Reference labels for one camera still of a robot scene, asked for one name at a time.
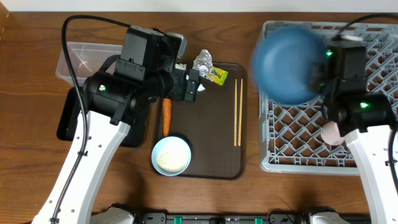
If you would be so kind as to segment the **blue plate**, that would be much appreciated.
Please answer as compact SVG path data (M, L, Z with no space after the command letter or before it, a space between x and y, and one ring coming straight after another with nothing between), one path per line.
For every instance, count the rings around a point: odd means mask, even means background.
M260 41L252 55L259 88L279 104L300 105L318 96L317 79L326 66L323 37L301 27L283 27Z

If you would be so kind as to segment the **yellow green snack wrapper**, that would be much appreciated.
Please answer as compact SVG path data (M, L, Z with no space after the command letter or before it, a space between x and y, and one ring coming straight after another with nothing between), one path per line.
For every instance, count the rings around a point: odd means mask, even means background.
M218 85L223 85L226 78L228 77L228 72L226 70L217 68L217 67L211 67L210 71L207 74L207 77L209 80L215 82Z

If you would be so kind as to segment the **white tissue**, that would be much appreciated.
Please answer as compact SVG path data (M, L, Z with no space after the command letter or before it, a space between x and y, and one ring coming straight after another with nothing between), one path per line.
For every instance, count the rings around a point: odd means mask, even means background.
M187 69L187 64L182 64L182 63L178 63L175 65L176 69L180 69L180 70L186 70ZM202 84L199 84L197 91L201 92L204 91L205 87Z

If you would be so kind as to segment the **light blue rice bowl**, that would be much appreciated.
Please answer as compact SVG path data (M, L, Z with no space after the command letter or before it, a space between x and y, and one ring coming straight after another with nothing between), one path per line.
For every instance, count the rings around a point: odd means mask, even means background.
M158 141L151 154L154 169L165 176L181 174L190 164L192 152L182 138L169 136Z

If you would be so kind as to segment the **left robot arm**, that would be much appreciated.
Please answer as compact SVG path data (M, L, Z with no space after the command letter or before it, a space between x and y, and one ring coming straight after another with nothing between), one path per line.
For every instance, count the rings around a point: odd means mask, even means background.
M122 51L108 57L76 85L81 110L67 158L34 223L133 223L119 206L93 214L93 204L119 145L142 134L145 115L158 98L193 101L199 74L177 69L185 37L137 26L128 28Z

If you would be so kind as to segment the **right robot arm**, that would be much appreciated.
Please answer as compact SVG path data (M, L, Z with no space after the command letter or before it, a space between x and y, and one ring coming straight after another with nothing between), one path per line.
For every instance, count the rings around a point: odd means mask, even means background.
M344 139L359 170L373 223L397 223L397 121L387 96L367 88L366 46L330 42L315 88L322 113Z

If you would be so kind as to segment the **aluminium foil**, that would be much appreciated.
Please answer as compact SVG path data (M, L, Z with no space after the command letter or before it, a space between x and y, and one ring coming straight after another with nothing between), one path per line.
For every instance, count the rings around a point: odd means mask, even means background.
M202 49L193 61L193 69L199 71L201 77L206 77L213 66L213 59L210 52Z

